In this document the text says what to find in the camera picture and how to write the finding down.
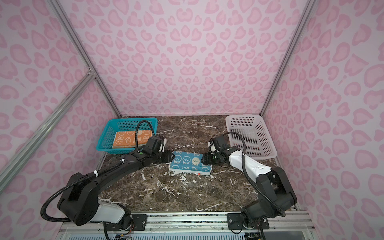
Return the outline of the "blue patterned towel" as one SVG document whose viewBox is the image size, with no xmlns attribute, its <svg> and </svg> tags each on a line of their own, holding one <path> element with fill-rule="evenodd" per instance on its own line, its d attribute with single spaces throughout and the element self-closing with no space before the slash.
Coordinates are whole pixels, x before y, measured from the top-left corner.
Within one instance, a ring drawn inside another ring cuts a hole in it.
<svg viewBox="0 0 384 240">
<path fill-rule="evenodd" d="M 173 174 L 196 174 L 209 176 L 212 166 L 203 165 L 203 154 L 173 151 L 175 158 L 170 163 L 169 172 Z"/>
</svg>

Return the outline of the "white plastic basket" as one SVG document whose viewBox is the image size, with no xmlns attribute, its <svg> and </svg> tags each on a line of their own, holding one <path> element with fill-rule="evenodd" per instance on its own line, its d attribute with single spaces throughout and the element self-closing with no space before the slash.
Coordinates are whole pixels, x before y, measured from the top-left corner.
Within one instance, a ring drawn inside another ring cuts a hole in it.
<svg viewBox="0 0 384 240">
<path fill-rule="evenodd" d="M 246 155 L 256 161 L 274 159 L 277 150 L 264 119 L 259 115 L 226 117 L 228 132 L 236 132 L 245 140 Z"/>
</svg>

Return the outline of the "orange patterned towel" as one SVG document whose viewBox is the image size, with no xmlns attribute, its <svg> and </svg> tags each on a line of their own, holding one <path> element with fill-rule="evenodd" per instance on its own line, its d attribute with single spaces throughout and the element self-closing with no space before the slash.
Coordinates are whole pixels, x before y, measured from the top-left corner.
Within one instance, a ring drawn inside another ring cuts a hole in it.
<svg viewBox="0 0 384 240">
<path fill-rule="evenodd" d="M 138 147 L 145 145 L 149 138 L 153 136 L 150 130 L 141 131 L 120 131 L 116 132 L 112 148 L 123 149 L 123 148 L 135 148 L 136 147 L 136 136 L 138 137 Z"/>
</svg>

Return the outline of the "teal plastic basket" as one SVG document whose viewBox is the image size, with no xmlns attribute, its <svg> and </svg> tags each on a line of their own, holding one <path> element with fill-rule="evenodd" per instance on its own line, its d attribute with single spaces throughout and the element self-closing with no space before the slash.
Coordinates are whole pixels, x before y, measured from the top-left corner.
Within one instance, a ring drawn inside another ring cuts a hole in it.
<svg viewBox="0 0 384 240">
<path fill-rule="evenodd" d="M 111 155 L 128 154 L 129 152 L 133 151 L 135 147 L 125 149 L 113 149 L 113 142 L 117 132 L 135 131 L 138 123 L 143 120 L 146 120 L 151 124 L 156 134 L 158 128 L 157 118 L 127 118 L 110 120 L 108 121 L 99 138 L 96 147 L 97 151 L 106 152 Z"/>
</svg>

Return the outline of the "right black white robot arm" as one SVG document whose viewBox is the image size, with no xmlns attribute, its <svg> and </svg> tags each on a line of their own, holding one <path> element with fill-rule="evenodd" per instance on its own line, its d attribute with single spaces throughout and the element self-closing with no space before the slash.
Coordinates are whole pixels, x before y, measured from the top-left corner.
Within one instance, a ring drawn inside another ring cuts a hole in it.
<svg viewBox="0 0 384 240">
<path fill-rule="evenodd" d="M 296 194 L 282 168 L 263 165 L 237 147 L 204 153 L 201 162 L 203 165 L 227 164 L 241 170 L 257 192 L 257 200 L 242 207 L 239 214 L 228 215 L 230 230 L 260 229 L 269 218 L 285 217 L 286 211 L 297 203 Z"/>
</svg>

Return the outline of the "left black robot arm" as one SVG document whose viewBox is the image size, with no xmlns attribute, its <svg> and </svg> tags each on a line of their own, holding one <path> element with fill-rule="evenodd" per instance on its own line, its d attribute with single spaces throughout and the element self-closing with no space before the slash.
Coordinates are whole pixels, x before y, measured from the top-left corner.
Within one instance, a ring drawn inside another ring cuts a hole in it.
<svg viewBox="0 0 384 240">
<path fill-rule="evenodd" d="M 150 165 L 170 163 L 175 154 L 170 150 L 152 153 L 134 151 L 118 164 L 96 173 L 73 175 L 58 202 L 58 209 L 77 226 L 89 222 L 107 222 L 127 229 L 132 224 L 131 211 L 121 204 L 99 200 L 99 194 L 123 177 Z"/>
</svg>

